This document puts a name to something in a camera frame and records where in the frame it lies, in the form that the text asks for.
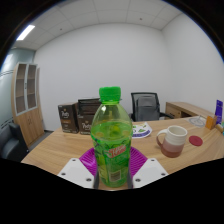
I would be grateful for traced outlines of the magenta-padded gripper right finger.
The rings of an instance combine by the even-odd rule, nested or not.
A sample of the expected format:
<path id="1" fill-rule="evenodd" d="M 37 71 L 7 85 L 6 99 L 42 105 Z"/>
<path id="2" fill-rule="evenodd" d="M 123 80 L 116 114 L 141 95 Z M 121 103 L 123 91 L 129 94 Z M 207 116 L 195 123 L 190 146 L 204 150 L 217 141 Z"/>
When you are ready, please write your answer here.
<path id="1" fill-rule="evenodd" d="M 147 158 L 136 148 L 131 148 L 127 179 L 129 189 L 141 188 L 167 175 L 156 158 Z"/>

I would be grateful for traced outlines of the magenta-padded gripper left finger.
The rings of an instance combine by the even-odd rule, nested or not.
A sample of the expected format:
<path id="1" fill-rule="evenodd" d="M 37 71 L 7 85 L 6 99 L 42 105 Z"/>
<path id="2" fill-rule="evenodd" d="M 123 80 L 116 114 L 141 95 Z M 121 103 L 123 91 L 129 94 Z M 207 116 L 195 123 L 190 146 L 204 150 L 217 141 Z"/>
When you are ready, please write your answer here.
<path id="1" fill-rule="evenodd" d="M 94 149 L 87 150 L 80 158 L 71 158 L 58 176 L 78 186 L 97 189 L 99 174 Z"/>

